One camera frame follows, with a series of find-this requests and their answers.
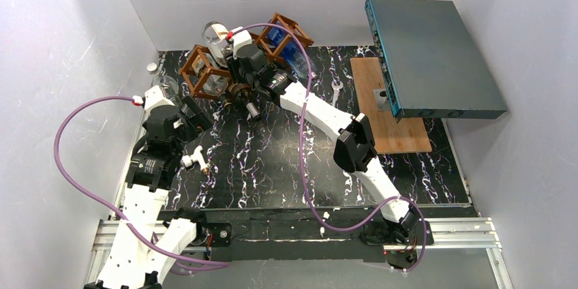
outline metal wrench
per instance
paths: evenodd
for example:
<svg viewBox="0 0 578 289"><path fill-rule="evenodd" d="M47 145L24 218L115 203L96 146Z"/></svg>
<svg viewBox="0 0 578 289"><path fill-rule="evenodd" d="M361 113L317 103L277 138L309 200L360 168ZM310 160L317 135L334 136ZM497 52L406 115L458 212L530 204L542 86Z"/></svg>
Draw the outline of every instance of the metal wrench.
<svg viewBox="0 0 578 289"><path fill-rule="evenodd" d="M335 107L335 104L337 103L337 98L339 97L339 90L341 90L341 88L343 88L343 83L341 83L341 81L333 81L331 83L331 88L333 88L333 100L331 101L331 105L333 107Z"/></svg>

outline white joint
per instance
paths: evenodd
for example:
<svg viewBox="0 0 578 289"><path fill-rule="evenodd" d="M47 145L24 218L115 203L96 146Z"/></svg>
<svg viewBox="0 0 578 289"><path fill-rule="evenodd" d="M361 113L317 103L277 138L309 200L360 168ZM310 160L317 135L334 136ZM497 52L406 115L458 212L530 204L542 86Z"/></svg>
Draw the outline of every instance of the white joint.
<svg viewBox="0 0 578 289"><path fill-rule="evenodd" d="M177 122L174 122L174 123L172 124L172 126L173 126L175 129L177 129L177 128L180 127L181 125L183 125L183 122L182 122L180 119L177 120Z"/></svg>
<svg viewBox="0 0 578 289"><path fill-rule="evenodd" d="M142 106L145 103L145 101L142 100L142 97L134 95L132 96L132 103L135 106Z"/></svg>
<svg viewBox="0 0 578 289"><path fill-rule="evenodd" d="M237 27L233 29L232 32L239 31L241 29L242 27ZM235 33L232 39L233 39L233 57L235 59L237 59L237 51L241 47L251 44L253 42L253 38L251 38L251 34L247 30Z"/></svg>

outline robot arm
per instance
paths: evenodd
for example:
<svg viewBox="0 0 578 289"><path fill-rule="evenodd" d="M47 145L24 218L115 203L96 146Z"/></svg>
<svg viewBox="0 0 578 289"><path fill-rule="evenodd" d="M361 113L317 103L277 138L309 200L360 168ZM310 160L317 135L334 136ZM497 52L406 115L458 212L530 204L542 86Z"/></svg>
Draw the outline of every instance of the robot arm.
<svg viewBox="0 0 578 289"><path fill-rule="evenodd" d="M159 86L150 88L143 100L148 117L142 126L147 133L133 149L123 213L142 236L151 238L185 145L209 129L212 122L191 97L183 98L179 109L166 99ZM180 254L197 237L196 222L191 215L176 216L156 246ZM97 281L85 289L161 288L174 262L175 259L149 249L131 232L127 222L121 222Z"/></svg>
<svg viewBox="0 0 578 289"><path fill-rule="evenodd" d="M294 82L288 85L285 89L285 93L280 96L281 108L290 110L297 115L301 114L304 101L305 87L299 82ZM367 120L367 117L360 114L357 118L354 118L353 115L332 107L319 97L309 95L307 110L305 111L305 119L321 129L331 139L331 141L343 143L342 140L339 140L342 133L344 133L343 130L347 129L353 121L356 120L358 123L359 121L363 122L363 120ZM333 158L344 159L343 157L347 154L348 153L345 151L338 151L336 149ZM344 164L347 164L347 162L338 163L341 168L348 168L347 166L344 168ZM378 202L383 201L388 197L399 195L399 192L395 189L393 183L389 181L387 174L385 174L380 162L376 158L371 158L367 164L366 171L352 170L351 168L348 168L345 171L351 172L353 175L358 177L365 188L369 190L369 193ZM406 215L408 209L409 206L407 202L396 200L384 205L381 208L381 213L385 219L397 223Z"/></svg>
<svg viewBox="0 0 578 289"><path fill-rule="evenodd" d="M301 114L306 94L301 83L274 63L267 63L264 53L255 44L243 44L236 52L236 59L228 59L232 74L238 79L246 79L253 90L280 108ZM399 196L376 158L373 133L364 114L355 117L309 94L305 119L335 142L335 163L358 177L377 201ZM393 226L396 239L404 242L414 235L419 216L407 202L392 200L381 208L381 214Z"/></svg>

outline blue plastic bottle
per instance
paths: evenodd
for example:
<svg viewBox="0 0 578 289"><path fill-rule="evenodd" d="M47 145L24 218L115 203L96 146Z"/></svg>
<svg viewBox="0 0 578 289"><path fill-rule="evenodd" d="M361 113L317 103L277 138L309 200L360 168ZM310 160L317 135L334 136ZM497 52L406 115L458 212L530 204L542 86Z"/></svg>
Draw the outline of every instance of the blue plastic bottle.
<svg viewBox="0 0 578 289"><path fill-rule="evenodd" d="M283 38L285 38L286 33L281 29L272 28L269 33L267 34L267 39L271 41L271 43L277 47L281 44ZM313 74L313 78L317 78L317 67L315 63L309 58L309 56L304 57L299 47L291 40L286 45L285 48L281 51L281 57L289 63L289 66L293 71L297 74L297 76L301 79L307 79L307 62L305 58L309 59L311 63L311 72Z"/></svg>

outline white cap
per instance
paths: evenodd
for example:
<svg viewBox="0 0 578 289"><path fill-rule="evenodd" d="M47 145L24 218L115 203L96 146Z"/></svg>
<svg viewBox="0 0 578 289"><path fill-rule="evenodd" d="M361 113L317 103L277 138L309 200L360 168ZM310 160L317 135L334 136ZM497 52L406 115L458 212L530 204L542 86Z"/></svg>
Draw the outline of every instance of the white cap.
<svg viewBox="0 0 578 289"><path fill-rule="evenodd" d="M193 159L189 155L181 157L181 165L190 168L194 164Z"/></svg>
<svg viewBox="0 0 578 289"><path fill-rule="evenodd" d="M157 63L150 63L147 65L147 71L149 71L150 74L157 74Z"/></svg>

